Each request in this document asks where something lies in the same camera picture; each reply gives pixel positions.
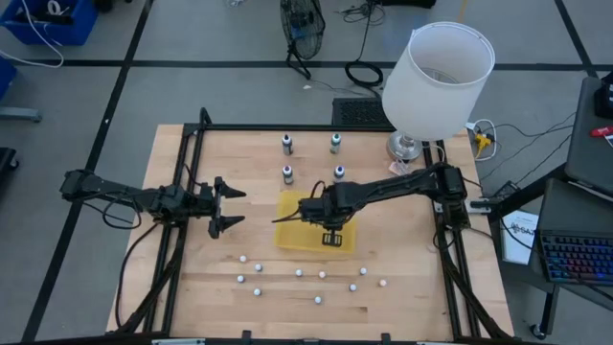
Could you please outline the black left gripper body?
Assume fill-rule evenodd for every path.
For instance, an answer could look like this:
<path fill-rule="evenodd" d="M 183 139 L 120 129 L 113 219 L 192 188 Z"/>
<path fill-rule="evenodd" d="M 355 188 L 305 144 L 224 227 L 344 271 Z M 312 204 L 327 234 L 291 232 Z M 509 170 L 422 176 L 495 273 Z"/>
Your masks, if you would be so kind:
<path fill-rule="evenodd" d="M 223 185 L 223 179 L 217 176 L 213 185 L 205 183 L 199 191 L 199 199 L 206 204 L 206 215 L 210 218 L 208 233 L 212 239 L 218 239 L 224 232 L 224 216 L 221 214 Z"/>

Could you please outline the yellow translucent plastic bin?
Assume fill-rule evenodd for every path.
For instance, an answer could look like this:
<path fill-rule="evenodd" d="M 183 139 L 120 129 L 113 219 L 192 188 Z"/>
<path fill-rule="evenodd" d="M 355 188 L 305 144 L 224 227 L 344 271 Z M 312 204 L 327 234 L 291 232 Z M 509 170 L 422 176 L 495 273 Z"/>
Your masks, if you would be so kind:
<path fill-rule="evenodd" d="M 277 204 L 277 216 L 279 218 L 290 216 L 298 208 L 298 201 L 307 196 L 308 192 L 282 191 Z M 353 218 L 339 232 L 342 237 L 341 245 L 329 246 L 322 244 L 323 235 L 327 231 L 319 225 L 300 220 L 279 222 L 276 224 L 274 244 L 284 249 L 351 254 L 357 240 L 356 228 L 357 220 Z"/>

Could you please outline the black floor vent grate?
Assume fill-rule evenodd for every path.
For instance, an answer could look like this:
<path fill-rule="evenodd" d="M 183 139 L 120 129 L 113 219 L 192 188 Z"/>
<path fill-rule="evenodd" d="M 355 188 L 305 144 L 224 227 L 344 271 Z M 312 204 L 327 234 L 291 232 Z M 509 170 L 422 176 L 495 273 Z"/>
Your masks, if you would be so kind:
<path fill-rule="evenodd" d="M 339 126 L 391 125 L 383 111 L 382 102 L 377 98 L 334 98 L 331 123 Z"/>

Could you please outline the white shade table lamp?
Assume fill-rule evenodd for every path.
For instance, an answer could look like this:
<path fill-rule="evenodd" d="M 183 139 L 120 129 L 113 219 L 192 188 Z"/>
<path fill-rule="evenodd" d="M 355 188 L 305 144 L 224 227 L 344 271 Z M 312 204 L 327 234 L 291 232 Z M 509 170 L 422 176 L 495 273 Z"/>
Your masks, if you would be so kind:
<path fill-rule="evenodd" d="M 382 108 L 395 131 L 392 157 L 414 160 L 424 142 L 453 137 L 465 127 L 495 65 L 486 37 L 456 22 L 415 29 L 382 93 Z"/>

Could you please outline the black floor fan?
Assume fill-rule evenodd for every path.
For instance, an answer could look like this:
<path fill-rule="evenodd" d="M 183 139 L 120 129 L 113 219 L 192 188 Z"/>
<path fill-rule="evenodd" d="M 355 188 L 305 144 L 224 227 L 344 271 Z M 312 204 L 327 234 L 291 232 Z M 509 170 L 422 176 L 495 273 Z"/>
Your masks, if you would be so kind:
<path fill-rule="evenodd" d="M 320 0 L 280 0 L 280 11 L 287 44 L 285 64 L 310 80 L 305 61 L 319 53 L 326 29 Z"/>

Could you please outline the yellow power plug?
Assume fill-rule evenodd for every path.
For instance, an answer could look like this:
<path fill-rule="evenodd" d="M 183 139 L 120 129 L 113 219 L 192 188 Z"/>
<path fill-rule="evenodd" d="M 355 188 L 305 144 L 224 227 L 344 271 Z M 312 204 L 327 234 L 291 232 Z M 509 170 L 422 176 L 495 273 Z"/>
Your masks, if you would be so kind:
<path fill-rule="evenodd" d="M 475 144 L 477 145 L 476 158 L 479 158 L 483 150 L 493 143 L 493 137 L 489 134 L 477 133 L 474 137 Z"/>

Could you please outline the white printed paper sheet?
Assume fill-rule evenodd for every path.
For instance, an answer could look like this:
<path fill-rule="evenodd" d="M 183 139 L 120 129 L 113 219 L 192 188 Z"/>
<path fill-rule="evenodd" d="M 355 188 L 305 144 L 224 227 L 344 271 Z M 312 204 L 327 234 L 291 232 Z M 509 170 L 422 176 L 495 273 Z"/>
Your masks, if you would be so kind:
<path fill-rule="evenodd" d="M 514 211 L 502 218 L 502 260 L 517 265 L 527 265 L 534 244 L 534 232 L 539 216 Z"/>

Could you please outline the black rolling cart base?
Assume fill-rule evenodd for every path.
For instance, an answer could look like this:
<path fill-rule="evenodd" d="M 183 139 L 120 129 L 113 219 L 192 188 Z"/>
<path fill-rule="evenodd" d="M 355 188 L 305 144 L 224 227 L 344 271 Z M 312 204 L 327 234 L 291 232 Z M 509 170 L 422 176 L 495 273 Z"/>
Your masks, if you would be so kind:
<path fill-rule="evenodd" d="M 19 167 L 16 150 L 0 148 L 0 186 L 7 180 L 9 174 Z"/>

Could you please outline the grey metal floor bar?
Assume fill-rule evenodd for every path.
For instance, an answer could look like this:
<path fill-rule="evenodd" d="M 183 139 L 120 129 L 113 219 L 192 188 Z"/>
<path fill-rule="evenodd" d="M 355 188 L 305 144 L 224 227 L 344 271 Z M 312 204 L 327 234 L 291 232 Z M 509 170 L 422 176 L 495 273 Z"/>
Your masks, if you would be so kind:
<path fill-rule="evenodd" d="M 42 115 L 37 109 L 0 106 L 0 120 L 32 121 L 39 123 Z"/>

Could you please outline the black rolling laptop stand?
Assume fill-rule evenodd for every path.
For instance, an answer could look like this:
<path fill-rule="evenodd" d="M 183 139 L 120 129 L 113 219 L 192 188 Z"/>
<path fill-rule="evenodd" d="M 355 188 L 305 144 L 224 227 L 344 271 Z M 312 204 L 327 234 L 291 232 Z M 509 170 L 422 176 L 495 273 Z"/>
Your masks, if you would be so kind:
<path fill-rule="evenodd" d="M 500 199 L 491 200 L 490 222 L 500 224 L 504 216 L 542 197 L 539 227 L 544 230 L 613 235 L 613 164 L 578 165 L 564 163 L 529 186 Z M 503 278 L 521 282 L 546 293 L 541 321 L 531 325 L 534 337 L 543 340 L 553 330 L 559 290 L 576 295 L 613 311 L 613 295 L 606 297 L 595 289 L 580 285 L 550 283 L 535 253 L 526 265 L 499 262 Z"/>

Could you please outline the blue plastic storage bin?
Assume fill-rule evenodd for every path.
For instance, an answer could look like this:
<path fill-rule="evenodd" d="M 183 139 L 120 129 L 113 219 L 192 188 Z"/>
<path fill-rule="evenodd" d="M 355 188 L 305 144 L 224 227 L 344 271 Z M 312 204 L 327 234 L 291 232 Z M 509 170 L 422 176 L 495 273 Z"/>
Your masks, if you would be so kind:
<path fill-rule="evenodd" d="M 11 0 L 0 26 L 26 45 L 83 45 L 98 18 L 93 0 Z"/>

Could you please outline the rgb backlit keyboard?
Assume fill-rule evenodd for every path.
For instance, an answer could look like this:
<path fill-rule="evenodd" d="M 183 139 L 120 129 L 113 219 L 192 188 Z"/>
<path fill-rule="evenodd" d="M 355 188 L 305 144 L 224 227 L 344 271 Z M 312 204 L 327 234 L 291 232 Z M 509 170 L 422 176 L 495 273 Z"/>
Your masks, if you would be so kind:
<path fill-rule="evenodd" d="M 545 278 L 613 288 L 613 199 L 552 179 L 546 183 L 535 244 Z"/>

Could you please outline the blue plastic crate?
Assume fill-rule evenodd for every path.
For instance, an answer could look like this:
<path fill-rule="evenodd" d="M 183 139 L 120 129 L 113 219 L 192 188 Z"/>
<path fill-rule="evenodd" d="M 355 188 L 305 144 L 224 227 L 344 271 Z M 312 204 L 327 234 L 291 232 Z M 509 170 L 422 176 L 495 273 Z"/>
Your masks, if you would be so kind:
<path fill-rule="evenodd" d="M 4 97 L 16 76 L 16 68 L 3 57 L 0 57 L 0 100 Z"/>

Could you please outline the black side desk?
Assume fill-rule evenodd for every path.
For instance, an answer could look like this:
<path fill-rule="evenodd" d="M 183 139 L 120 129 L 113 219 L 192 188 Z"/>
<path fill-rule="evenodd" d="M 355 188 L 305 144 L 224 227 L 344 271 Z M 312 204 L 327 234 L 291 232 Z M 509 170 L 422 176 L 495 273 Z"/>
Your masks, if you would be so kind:
<path fill-rule="evenodd" d="M 613 126 L 613 120 L 595 112 L 595 93 L 601 86 L 602 81 L 593 77 L 581 82 L 565 172 L 571 179 L 613 196 L 613 147 L 606 139 L 590 135 L 593 129 Z"/>

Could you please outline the black desk device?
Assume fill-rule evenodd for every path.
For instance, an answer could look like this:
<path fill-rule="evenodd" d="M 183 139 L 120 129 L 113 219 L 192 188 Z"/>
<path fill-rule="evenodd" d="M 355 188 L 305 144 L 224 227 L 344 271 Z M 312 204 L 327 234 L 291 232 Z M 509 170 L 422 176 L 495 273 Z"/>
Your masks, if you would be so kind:
<path fill-rule="evenodd" d="M 595 113 L 598 117 L 613 120 L 613 72 L 603 77 L 601 82 L 594 94 Z"/>

